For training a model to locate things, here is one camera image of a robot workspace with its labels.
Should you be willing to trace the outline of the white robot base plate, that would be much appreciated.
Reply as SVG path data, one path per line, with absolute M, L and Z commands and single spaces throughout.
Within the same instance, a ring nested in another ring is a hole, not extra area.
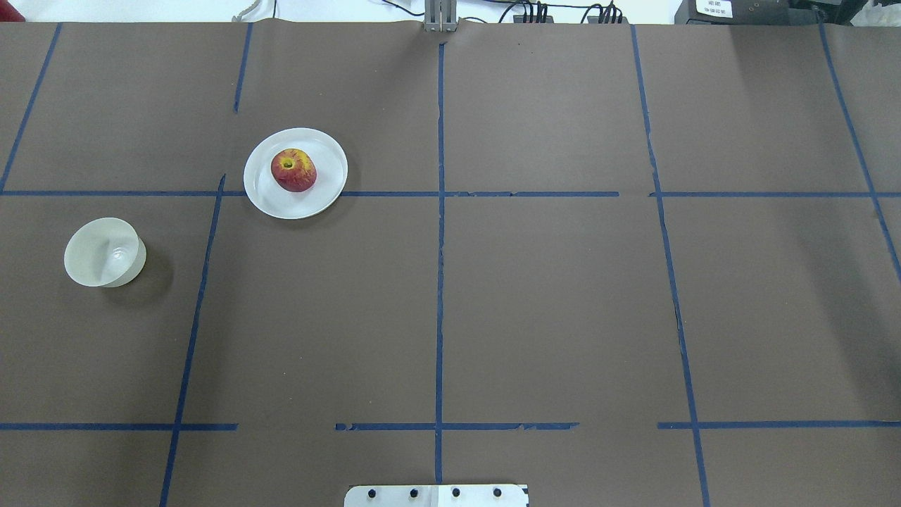
M 518 484 L 413 484 L 351 487 L 344 506 L 529 506 Z

